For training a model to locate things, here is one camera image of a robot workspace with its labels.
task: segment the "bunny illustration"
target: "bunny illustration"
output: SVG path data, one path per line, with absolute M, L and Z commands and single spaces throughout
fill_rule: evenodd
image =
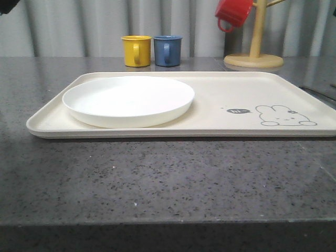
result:
M 303 114 L 291 110 L 282 105 L 270 106 L 257 106 L 256 110 L 260 113 L 262 125 L 265 126 L 315 126 L 317 123 L 312 122 Z

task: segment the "gray curtain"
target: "gray curtain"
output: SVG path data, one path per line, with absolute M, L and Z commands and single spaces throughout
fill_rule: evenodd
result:
M 0 16 L 0 56 L 122 57 L 124 35 L 183 36 L 183 57 L 247 53 L 253 9 L 225 34 L 218 0 L 21 0 Z M 286 0 L 267 8 L 261 51 L 279 56 L 336 55 L 336 0 Z

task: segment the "granite countertop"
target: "granite countertop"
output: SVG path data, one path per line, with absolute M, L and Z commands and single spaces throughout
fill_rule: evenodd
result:
M 274 73 L 336 96 L 335 62 L 289 57 Z M 172 68 L 130 68 L 122 58 L 0 58 L 0 232 L 177 223 L 334 228 L 335 137 L 45 140 L 25 126 L 88 72 L 230 70 L 221 58 L 185 58 Z

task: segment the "mug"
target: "mug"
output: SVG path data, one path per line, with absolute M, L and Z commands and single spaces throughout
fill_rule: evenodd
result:
M 128 67 L 145 67 L 151 64 L 150 36 L 124 36 L 123 41 L 125 65 Z
M 173 67 L 181 63 L 181 36 L 155 36 L 153 39 L 156 65 Z
M 234 27 L 240 27 L 245 22 L 251 11 L 253 0 L 220 0 L 215 16 L 218 18 L 218 28 L 224 32 L 232 32 Z M 231 24 L 229 30 L 224 29 L 220 24 L 221 20 Z

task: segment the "cream tray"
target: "cream tray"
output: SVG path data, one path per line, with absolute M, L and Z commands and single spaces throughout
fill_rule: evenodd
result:
M 70 88 L 118 76 L 179 80 L 195 91 L 182 116 L 148 128 L 107 129 L 73 118 L 62 102 Z M 331 137 L 336 111 L 278 75 L 265 72 L 95 72 L 78 77 L 27 121 L 41 138 Z

